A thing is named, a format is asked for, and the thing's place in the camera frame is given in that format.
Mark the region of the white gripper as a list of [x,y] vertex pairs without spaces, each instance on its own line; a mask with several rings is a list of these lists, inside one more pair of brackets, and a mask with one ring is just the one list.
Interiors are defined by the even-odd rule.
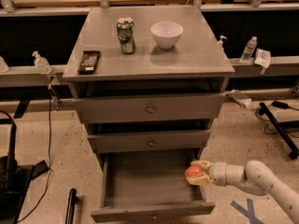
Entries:
[[[227,164],[226,162],[192,161],[191,165],[198,165],[203,170],[208,170],[213,184],[226,187],[228,185],[239,187],[245,182],[245,168],[240,165]],[[187,181],[194,186],[206,186],[209,184],[209,177],[189,176]]]

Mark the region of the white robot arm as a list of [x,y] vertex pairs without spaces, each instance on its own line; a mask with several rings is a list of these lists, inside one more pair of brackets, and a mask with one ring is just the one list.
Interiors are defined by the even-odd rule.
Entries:
[[190,185],[233,186],[246,193],[269,194],[294,224],[299,224],[299,193],[282,182],[261,161],[248,161],[245,166],[226,162],[192,161],[185,170]]

